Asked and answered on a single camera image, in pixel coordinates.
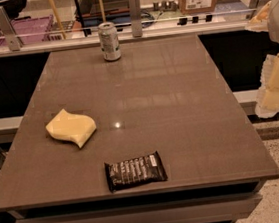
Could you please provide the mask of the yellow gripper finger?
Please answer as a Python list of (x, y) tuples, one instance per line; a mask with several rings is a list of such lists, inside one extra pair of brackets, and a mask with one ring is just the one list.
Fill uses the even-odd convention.
[(249, 20), (245, 25), (247, 31), (268, 32), (273, 30), (273, 24), (270, 22), (269, 12), (271, 10), (271, 2), (268, 1), (258, 13)]
[(262, 119), (272, 118), (279, 112), (279, 53), (266, 56), (260, 78), (255, 114)]

